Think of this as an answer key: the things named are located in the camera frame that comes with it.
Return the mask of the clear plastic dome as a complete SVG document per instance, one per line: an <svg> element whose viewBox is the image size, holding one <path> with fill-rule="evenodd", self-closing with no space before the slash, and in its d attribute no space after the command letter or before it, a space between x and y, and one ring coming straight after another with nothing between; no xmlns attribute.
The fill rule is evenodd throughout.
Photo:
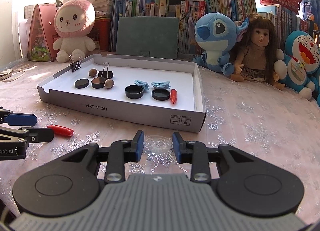
<svg viewBox="0 0 320 231"><path fill-rule="evenodd" d="M163 154L172 149L172 139L163 136L147 136L144 142L145 153Z"/></svg>

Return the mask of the red crayon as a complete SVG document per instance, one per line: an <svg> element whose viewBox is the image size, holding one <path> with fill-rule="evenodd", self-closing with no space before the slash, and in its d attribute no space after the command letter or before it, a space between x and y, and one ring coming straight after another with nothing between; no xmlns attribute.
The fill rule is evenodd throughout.
<svg viewBox="0 0 320 231"><path fill-rule="evenodd" d="M47 128L50 128L56 135L72 137L74 130L60 125L49 125Z"/></svg>
<svg viewBox="0 0 320 231"><path fill-rule="evenodd" d="M170 101L172 104L177 102L177 91L175 89L171 89Z"/></svg>

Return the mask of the blue hair clip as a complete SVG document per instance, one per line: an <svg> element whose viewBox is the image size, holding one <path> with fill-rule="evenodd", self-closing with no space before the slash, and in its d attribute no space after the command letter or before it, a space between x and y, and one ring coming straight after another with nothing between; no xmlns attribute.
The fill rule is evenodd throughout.
<svg viewBox="0 0 320 231"><path fill-rule="evenodd" d="M135 85L140 86L144 91L148 91L150 89L148 82L145 81L135 80Z"/></svg>
<svg viewBox="0 0 320 231"><path fill-rule="evenodd" d="M171 85L170 85L170 81L156 81L156 82L152 82L151 86L155 89L170 89Z"/></svg>

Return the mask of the dark brown hazelnut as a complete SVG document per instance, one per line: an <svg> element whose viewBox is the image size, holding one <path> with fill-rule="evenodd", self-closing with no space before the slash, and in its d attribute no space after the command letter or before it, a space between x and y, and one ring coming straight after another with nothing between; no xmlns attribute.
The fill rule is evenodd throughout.
<svg viewBox="0 0 320 231"><path fill-rule="evenodd" d="M104 83L104 87L110 89L114 86L114 81L112 79L107 79Z"/></svg>

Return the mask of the black round puck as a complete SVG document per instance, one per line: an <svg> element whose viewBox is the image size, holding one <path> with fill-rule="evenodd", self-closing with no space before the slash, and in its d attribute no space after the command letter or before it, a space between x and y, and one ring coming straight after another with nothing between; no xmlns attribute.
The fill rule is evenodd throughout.
<svg viewBox="0 0 320 231"><path fill-rule="evenodd" d="M85 87L89 86L89 80L87 78L82 78L82 79L76 80L74 82L74 86L77 89L85 88Z"/></svg>
<svg viewBox="0 0 320 231"><path fill-rule="evenodd" d="M106 78L104 77L96 77L91 80L91 85L95 89L100 89L105 87Z"/></svg>

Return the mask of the large black binder clip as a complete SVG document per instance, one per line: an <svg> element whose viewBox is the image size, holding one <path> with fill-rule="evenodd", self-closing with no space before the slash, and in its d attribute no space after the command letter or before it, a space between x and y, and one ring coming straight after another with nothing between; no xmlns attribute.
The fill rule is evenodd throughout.
<svg viewBox="0 0 320 231"><path fill-rule="evenodd" d="M98 77L103 77L106 79L112 79L113 77L113 71L109 70L110 63L104 62L103 63L103 69L98 72Z"/></svg>

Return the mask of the light brown hazelnut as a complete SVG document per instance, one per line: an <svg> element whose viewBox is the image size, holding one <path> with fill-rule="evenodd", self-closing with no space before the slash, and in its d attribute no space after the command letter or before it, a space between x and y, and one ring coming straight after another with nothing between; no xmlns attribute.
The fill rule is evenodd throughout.
<svg viewBox="0 0 320 231"><path fill-rule="evenodd" d="M95 77L97 74L98 74L97 69L90 69L89 72L88 72L88 75L90 77Z"/></svg>

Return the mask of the white shallow cardboard box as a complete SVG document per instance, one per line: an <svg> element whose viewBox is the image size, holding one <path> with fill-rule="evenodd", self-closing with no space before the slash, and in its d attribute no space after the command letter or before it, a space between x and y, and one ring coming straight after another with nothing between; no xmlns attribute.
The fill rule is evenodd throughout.
<svg viewBox="0 0 320 231"><path fill-rule="evenodd" d="M113 87L76 88L91 69L111 71ZM206 111L199 67L174 59L93 54L37 85L43 102L142 125L198 133Z"/></svg>

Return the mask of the small black binder clip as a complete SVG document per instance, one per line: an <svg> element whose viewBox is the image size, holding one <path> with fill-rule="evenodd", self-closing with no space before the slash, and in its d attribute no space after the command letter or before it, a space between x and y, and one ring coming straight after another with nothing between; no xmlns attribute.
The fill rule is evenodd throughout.
<svg viewBox="0 0 320 231"><path fill-rule="evenodd" d="M79 56L78 58L74 58L73 55L69 55L69 61L71 62L70 67L72 69L72 72L75 72L76 70L81 68L81 56Z"/></svg>

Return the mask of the green suede case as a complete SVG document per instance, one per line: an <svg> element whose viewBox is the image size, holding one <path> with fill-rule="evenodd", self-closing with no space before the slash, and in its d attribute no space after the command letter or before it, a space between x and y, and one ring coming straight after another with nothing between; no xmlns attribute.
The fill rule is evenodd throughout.
<svg viewBox="0 0 320 231"><path fill-rule="evenodd" d="M116 54L175 59L179 24L176 17L121 17Z"/></svg>

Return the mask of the brown haired doll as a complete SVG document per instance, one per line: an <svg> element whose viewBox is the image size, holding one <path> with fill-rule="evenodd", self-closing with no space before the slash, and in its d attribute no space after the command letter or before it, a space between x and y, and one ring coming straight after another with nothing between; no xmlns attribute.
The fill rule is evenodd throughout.
<svg viewBox="0 0 320 231"><path fill-rule="evenodd" d="M230 79L235 82L267 82L283 90L285 84L278 82L279 75L274 71L277 53L274 24L257 13L250 14L248 18L247 31L231 50L234 72Z"/></svg>

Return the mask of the red crate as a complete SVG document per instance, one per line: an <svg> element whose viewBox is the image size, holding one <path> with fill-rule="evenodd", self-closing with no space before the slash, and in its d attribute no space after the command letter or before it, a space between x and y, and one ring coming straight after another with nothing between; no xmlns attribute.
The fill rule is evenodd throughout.
<svg viewBox="0 0 320 231"><path fill-rule="evenodd" d="M95 48L108 51L110 43L111 20L108 18L96 19L93 29L87 35L95 42Z"/></svg>

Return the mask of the blue Stitch plush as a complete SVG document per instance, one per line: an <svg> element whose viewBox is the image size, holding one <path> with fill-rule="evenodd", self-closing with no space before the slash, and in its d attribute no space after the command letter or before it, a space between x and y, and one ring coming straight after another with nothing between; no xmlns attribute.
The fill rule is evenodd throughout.
<svg viewBox="0 0 320 231"><path fill-rule="evenodd" d="M229 61L229 51L242 40L249 27L249 18L237 26L229 17L212 12L196 22L190 17L188 25L189 36L203 49L203 53L195 56L193 62L230 76L234 72L234 65Z"/></svg>

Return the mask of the row of books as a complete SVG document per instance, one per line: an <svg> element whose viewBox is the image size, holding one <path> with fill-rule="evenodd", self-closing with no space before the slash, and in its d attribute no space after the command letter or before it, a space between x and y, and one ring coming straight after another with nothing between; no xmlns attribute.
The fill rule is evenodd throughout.
<svg viewBox="0 0 320 231"><path fill-rule="evenodd" d="M302 0L299 14L296 14L279 4L262 5L258 9L255 0L114 0L110 49L116 50L121 17L176 17L180 20L178 54L199 55L202 49L189 36L187 20L191 17L196 22L211 12L221 13L234 22L243 21L250 13L260 13L274 23L279 48L284 47L285 38L295 30L307 32L319 41L319 25L315 14L317 4L319 0Z"/></svg>

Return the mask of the Doraemon plush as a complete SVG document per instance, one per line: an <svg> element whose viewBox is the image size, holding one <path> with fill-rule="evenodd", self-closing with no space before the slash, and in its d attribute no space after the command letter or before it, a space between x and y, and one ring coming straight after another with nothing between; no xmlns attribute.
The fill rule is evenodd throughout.
<svg viewBox="0 0 320 231"><path fill-rule="evenodd" d="M317 90L313 74L319 69L319 48L311 35L294 31L285 41L284 50L276 50L274 71L278 83L293 89L306 100L311 100Z"/></svg>

